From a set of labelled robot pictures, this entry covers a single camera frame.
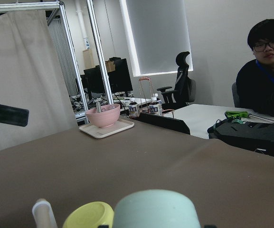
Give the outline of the light blue plastic cup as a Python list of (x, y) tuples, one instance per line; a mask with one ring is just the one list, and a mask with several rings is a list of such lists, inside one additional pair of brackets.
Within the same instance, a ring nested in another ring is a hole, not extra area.
[(121, 199), (113, 228), (199, 228), (192, 201), (171, 190), (143, 190)]

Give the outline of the yellow plastic cup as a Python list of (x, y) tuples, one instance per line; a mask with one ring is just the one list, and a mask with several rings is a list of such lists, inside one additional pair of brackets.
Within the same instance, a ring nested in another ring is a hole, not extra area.
[(114, 211), (102, 201), (90, 202), (74, 210), (65, 220), (63, 228), (97, 228), (113, 225)]

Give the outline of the dark drink bottle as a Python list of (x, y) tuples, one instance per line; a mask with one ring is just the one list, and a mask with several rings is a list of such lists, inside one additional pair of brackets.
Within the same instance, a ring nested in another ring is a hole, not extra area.
[(139, 106), (138, 106), (138, 104), (136, 103), (134, 97), (131, 97), (131, 98), (130, 98), (130, 103), (129, 103), (129, 105), (128, 105), (128, 108), (129, 108), (129, 116), (130, 116), (131, 118), (135, 118), (135, 117), (138, 117), (138, 116), (139, 116)]
[(149, 109), (151, 114), (162, 116), (162, 103), (158, 98), (158, 94), (152, 94)]

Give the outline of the pink bowl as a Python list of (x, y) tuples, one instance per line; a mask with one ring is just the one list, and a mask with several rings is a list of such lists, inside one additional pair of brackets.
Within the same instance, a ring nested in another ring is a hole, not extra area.
[(97, 112), (96, 108), (86, 111), (85, 115), (92, 125), (99, 128), (112, 126), (120, 116), (119, 104), (107, 104), (101, 106), (101, 112)]

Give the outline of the black computer monitor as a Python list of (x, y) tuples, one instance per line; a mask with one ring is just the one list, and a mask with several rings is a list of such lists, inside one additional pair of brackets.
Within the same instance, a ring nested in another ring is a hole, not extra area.
[[(112, 93), (125, 92), (128, 95), (129, 91), (133, 90), (130, 73), (127, 65), (127, 59), (115, 59), (112, 61), (115, 66), (114, 71), (108, 72), (108, 79)], [(97, 94), (105, 93), (103, 79), (101, 76), (100, 66), (96, 65), (94, 68), (85, 69), (81, 76), (83, 88), (87, 91)]]

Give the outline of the beige square tray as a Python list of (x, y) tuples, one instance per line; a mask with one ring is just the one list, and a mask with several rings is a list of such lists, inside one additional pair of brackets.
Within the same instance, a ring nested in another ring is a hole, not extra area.
[(118, 119), (113, 125), (99, 128), (91, 123), (84, 124), (79, 127), (79, 130), (96, 138), (101, 139), (105, 138), (107, 136), (119, 133), (121, 131), (127, 130), (134, 127), (134, 122), (124, 120), (124, 119)]

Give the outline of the black office chair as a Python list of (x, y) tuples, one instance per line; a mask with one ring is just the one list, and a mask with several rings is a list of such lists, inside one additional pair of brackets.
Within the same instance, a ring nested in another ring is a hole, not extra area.
[(188, 77), (189, 65), (186, 62), (186, 57), (189, 54), (189, 51), (184, 51), (176, 56), (176, 64), (179, 67), (174, 89), (172, 90), (171, 86), (157, 89), (163, 96), (164, 103), (162, 104), (162, 108), (164, 110), (180, 109), (195, 101), (196, 81)]

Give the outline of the grabber reacher tool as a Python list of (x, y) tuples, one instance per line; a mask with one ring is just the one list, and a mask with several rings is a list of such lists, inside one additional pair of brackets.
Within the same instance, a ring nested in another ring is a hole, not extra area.
[(236, 117), (256, 118), (256, 119), (259, 119), (259, 120), (264, 120), (264, 121), (274, 123), (274, 120), (272, 120), (272, 119), (268, 119), (268, 118), (260, 117), (258, 115), (250, 114), (247, 111), (225, 111), (225, 116), (226, 117), (234, 117), (234, 118), (236, 118)]

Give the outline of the beige curtain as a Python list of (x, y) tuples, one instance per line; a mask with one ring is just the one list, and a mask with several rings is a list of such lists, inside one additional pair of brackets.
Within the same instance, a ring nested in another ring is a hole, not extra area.
[(0, 104), (29, 111), (25, 127), (0, 123), (0, 150), (77, 126), (42, 9), (0, 16)]

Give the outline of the person in background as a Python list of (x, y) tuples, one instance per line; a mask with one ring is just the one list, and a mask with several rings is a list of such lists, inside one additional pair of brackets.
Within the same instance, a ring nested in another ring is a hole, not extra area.
[(247, 62), (236, 77), (240, 106), (274, 117), (274, 19), (254, 25), (247, 43), (255, 59)]

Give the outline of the black metal box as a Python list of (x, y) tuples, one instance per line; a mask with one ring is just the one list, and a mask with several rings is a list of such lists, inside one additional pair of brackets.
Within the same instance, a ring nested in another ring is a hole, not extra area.
[(274, 123), (242, 121), (238, 118), (217, 120), (207, 129), (210, 139), (274, 157)]

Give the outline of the aluminium frame post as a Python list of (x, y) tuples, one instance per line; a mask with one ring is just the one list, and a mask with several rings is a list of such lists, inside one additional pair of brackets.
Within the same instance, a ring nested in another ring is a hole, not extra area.
[(102, 44), (101, 44), (100, 35), (99, 35), (99, 29), (98, 29), (98, 25), (95, 17), (93, 1), (86, 0), (86, 4), (87, 4), (90, 23), (91, 23), (92, 33), (94, 37), (96, 52), (98, 55), (98, 61), (99, 61), (101, 75), (102, 75), (103, 86), (105, 89), (105, 95), (106, 95), (108, 104), (111, 105), (113, 104), (113, 96), (110, 88), (109, 76), (107, 74), (107, 69), (105, 65), (104, 54), (103, 54)]

